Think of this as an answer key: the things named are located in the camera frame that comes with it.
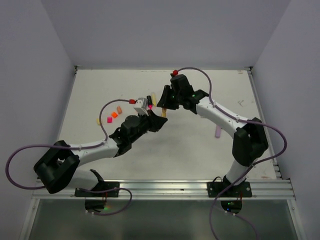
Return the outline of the pastel yellow highlighter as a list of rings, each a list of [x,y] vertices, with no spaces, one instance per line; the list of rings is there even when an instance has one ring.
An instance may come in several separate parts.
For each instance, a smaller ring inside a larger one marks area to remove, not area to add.
[[[166,108],[162,108],[162,110],[161,110],[161,116],[162,116],[163,118],[166,118],[166,117],[167,117],[167,109],[166,109]]]

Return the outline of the black neon pink highlighter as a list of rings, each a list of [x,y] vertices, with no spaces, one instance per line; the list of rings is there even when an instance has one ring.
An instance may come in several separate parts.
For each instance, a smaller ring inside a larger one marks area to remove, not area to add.
[[[153,108],[152,97],[150,95],[147,95],[146,98],[147,98],[147,106],[151,110]]]

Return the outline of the pastel orange highlighter cap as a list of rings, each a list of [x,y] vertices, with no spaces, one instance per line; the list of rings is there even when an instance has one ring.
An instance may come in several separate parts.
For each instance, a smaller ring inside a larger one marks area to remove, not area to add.
[[[122,108],[120,106],[118,106],[116,110],[119,115],[123,113]]]

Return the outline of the neon orange highlighter cap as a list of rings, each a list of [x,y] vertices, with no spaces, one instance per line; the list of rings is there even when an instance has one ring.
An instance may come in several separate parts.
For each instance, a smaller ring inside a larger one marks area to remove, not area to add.
[[[111,113],[111,116],[115,119],[115,118],[118,117],[118,114],[117,114],[116,112],[112,112],[112,113]]]

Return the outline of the neon pink highlighter cap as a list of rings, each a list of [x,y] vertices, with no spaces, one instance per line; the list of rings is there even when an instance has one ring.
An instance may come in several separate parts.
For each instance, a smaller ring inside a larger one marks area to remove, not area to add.
[[[112,123],[113,122],[113,118],[111,116],[108,116],[106,119],[107,123]]]

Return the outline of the pastel pink highlighter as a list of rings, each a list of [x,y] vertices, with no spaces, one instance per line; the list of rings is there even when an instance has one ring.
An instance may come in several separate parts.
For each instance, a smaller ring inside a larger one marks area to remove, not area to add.
[[[215,138],[219,139],[221,137],[222,128],[220,126],[215,127]]]

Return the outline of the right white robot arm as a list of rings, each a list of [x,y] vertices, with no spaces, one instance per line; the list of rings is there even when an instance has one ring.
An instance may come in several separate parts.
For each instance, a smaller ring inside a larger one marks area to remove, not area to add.
[[[223,177],[223,192],[235,196],[241,190],[241,183],[254,163],[269,148],[261,120],[253,118],[242,120],[239,115],[211,99],[210,94],[194,90],[184,74],[172,73],[170,84],[165,85],[157,107],[177,110],[183,107],[215,123],[232,137],[232,156],[234,161]]]

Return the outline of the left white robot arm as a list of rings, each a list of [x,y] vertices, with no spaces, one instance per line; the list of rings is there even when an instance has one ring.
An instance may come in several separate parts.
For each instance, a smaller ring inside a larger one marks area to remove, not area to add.
[[[106,158],[124,155],[132,144],[147,132],[158,132],[167,118],[148,110],[145,115],[130,115],[124,122],[101,142],[85,145],[68,145],[65,141],[56,142],[38,160],[33,169],[50,194],[64,188],[78,188],[99,196],[107,185],[97,170],[83,170],[82,165]]]

